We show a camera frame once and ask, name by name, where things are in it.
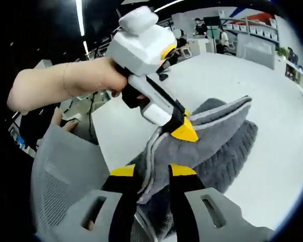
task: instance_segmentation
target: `white storage bin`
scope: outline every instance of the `white storage bin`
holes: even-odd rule
[[[249,27],[249,30],[251,32],[251,34],[256,34],[256,28],[255,27]]]
[[[240,25],[239,24],[234,24],[233,29],[234,30],[240,30]]]
[[[247,26],[241,25],[240,30],[243,31],[243,32],[247,32]]]
[[[224,10],[219,10],[219,17],[220,18],[224,18],[225,17]]]
[[[258,35],[264,35],[264,32],[262,29],[256,29],[256,31],[257,31]]]
[[[266,38],[271,38],[271,33],[268,32],[268,31],[264,31],[264,36],[265,36]]]
[[[269,21],[271,22],[271,26],[275,29],[277,29],[277,23],[275,19],[269,19]]]
[[[272,35],[272,39],[273,39],[273,40],[278,41],[277,34],[271,34],[271,35]]]

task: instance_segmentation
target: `gray towel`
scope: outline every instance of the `gray towel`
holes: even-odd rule
[[[237,104],[237,106],[239,106],[239,104],[242,105],[242,103],[245,104],[243,101],[240,102],[240,100],[233,104]],[[217,108],[224,105],[225,103],[221,100],[214,98],[208,99],[193,114],[204,113],[207,110],[210,110],[211,112],[207,112],[208,115],[206,115],[207,117],[204,119],[214,121],[216,117],[223,117],[221,115],[225,112],[222,111],[222,109]],[[224,106],[224,109],[233,110],[233,106],[234,105],[230,106],[230,108],[228,108],[229,106]],[[192,119],[194,120],[192,121],[193,124],[194,122],[198,123],[199,119],[194,119],[193,117],[197,116],[192,116]],[[204,159],[199,165],[192,166],[207,188],[214,187],[220,192],[226,191],[246,161],[251,147],[255,142],[257,130],[258,128],[255,124],[245,120],[234,135],[211,157]],[[142,160],[146,157],[146,153],[147,151],[145,149],[134,161]],[[160,240],[175,232],[169,205],[168,185],[154,194],[146,204],[139,205],[141,212],[145,214],[145,217],[149,219],[149,224],[151,224],[148,229],[155,231],[155,234]]]
[[[189,117],[199,140],[195,143],[178,140],[158,128],[135,163],[145,178],[139,203],[148,202],[152,195],[168,185],[168,165],[176,163],[194,168],[214,155],[236,133],[250,109],[251,98],[246,96],[232,103],[203,111],[203,104]]]

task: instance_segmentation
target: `black ceiling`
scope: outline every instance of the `black ceiling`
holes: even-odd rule
[[[142,5],[157,9],[173,0],[120,5],[122,1],[82,0],[83,37],[80,35],[75,0],[11,1],[8,6],[2,1],[0,42],[18,60],[19,69],[32,68],[43,58],[51,59],[54,64],[70,62],[84,55],[84,40],[90,50],[99,45],[99,40],[108,31],[118,26],[116,8],[124,15]],[[158,15],[161,20],[173,13],[217,6],[245,7],[283,15],[280,8],[268,0],[185,0],[159,11]]]

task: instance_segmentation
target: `white cap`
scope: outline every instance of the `white cap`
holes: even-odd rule
[[[158,16],[147,6],[135,9],[119,20],[119,25],[131,34],[139,35],[156,24]]]

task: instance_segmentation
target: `yellow tip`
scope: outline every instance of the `yellow tip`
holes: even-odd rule
[[[190,167],[177,165],[177,164],[170,164],[172,168],[172,175],[179,176],[179,175],[196,175],[196,172],[192,170]]]
[[[176,43],[170,44],[169,46],[167,46],[167,48],[162,53],[161,60],[165,60],[168,53],[171,52],[172,50],[174,50],[175,48],[176,48]]]
[[[190,112],[186,109],[184,115],[185,115],[185,116],[190,116],[191,114],[190,114]]]
[[[197,133],[193,128],[191,121],[187,117],[184,117],[184,124],[177,130],[172,132],[172,136],[176,139],[185,140],[189,142],[198,141]]]
[[[120,168],[114,169],[110,173],[110,175],[113,175],[113,176],[133,176],[134,168],[135,168],[135,164],[120,167]]]

